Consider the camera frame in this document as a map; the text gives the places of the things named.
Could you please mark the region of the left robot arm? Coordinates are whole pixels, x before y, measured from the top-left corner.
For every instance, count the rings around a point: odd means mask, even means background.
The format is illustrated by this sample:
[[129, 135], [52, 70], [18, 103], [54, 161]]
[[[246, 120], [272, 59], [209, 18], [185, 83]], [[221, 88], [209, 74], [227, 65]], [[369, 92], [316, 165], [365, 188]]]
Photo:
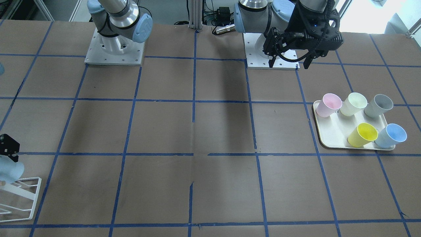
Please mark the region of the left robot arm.
[[334, 0], [240, 0], [235, 5], [234, 23], [240, 33], [260, 34], [255, 43], [259, 56], [273, 68], [281, 60], [304, 60], [307, 69], [312, 60], [335, 50], [338, 30]]

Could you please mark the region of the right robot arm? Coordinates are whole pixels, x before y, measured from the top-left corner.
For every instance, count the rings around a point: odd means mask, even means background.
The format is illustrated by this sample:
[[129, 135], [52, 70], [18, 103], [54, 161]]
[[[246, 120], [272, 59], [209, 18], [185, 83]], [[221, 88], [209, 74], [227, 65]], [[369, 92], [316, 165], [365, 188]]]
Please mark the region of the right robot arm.
[[140, 66], [152, 17], [133, 0], [89, 0], [96, 25], [85, 62], [91, 65]]

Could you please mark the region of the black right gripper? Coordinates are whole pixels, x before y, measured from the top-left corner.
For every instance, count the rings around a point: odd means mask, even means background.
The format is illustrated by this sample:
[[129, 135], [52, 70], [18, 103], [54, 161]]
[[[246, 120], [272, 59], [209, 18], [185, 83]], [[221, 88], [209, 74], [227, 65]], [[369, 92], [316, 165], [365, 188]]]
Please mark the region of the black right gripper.
[[20, 150], [20, 143], [10, 137], [8, 134], [0, 135], [0, 154], [7, 156], [13, 162], [18, 162], [18, 152]]

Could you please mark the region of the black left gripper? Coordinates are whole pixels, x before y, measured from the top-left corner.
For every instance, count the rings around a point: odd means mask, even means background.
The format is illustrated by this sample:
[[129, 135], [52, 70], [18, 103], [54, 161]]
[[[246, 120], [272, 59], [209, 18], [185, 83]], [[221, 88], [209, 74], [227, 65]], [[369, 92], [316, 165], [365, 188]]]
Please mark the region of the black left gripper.
[[298, 0], [296, 4], [289, 0], [274, 0], [268, 7], [263, 53], [271, 56], [269, 68], [273, 68], [278, 56], [290, 49], [307, 50], [304, 69], [309, 68], [314, 56], [327, 56], [329, 51], [316, 50], [324, 35], [316, 34], [315, 23], [322, 14], [326, 20], [329, 18], [328, 0]]

